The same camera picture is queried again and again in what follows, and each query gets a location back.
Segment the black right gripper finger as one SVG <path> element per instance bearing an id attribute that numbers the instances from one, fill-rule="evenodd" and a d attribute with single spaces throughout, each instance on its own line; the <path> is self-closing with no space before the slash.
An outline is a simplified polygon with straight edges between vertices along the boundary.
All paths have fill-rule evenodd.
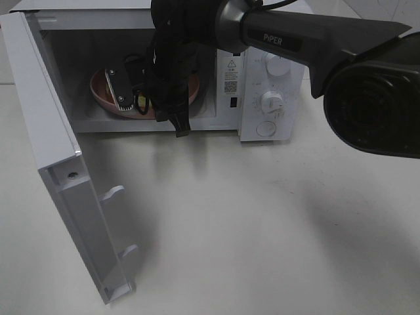
<path id="1" fill-rule="evenodd" d="M 191 128 L 188 109 L 168 113 L 168 120 L 175 128 L 176 137 L 185 137 L 190 134 Z"/>

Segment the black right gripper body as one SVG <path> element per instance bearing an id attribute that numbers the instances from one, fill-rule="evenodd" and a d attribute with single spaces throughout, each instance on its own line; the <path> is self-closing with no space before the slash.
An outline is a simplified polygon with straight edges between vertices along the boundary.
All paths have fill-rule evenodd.
<path id="1" fill-rule="evenodd" d="M 154 36 L 146 50 L 145 95 L 155 113 L 189 107 L 189 78 L 197 44 L 216 44 L 219 1 L 152 1 Z"/>

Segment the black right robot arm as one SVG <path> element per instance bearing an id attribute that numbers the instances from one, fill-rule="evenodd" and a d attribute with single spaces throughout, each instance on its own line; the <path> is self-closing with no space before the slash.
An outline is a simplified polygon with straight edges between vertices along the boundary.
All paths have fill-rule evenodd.
<path id="1" fill-rule="evenodd" d="M 152 1 L 145 94 L 158 121 L 190 132 L 188 78 L 199 44 L 249 47 L 308 67 L 333 132 L 370 154 L 419 157 L 419 34 L 399 22 L 284 12 L 262 1 Z"/>

